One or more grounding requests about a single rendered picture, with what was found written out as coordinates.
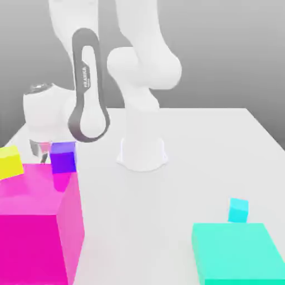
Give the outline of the small cyan cube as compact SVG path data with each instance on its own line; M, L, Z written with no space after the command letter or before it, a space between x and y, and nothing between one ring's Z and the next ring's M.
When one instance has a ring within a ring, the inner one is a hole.
M249 202L244 199L231 198L229 205L228 221L246 223L249 213Z

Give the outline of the large magenta box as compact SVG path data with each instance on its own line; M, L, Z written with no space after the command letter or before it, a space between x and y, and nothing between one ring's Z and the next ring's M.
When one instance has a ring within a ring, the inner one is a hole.
M85 230L76 172L0 180L0 285L73 285Z

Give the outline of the small yellow cube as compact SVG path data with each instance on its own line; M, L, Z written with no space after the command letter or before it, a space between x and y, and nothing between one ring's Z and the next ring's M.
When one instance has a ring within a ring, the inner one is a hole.
M15 145L0 148L0 180L24 173L19 151Z

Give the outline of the large turquoise box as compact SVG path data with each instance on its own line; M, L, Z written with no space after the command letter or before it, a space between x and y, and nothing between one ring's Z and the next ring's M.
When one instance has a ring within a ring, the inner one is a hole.
M195 223L200 285L285 285L285 262L262 223Z

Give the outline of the small purple cube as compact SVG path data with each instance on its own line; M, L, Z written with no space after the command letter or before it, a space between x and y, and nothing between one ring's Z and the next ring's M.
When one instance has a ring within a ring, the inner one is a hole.
M76 143L53 142L50 160L53 174L76 172Z

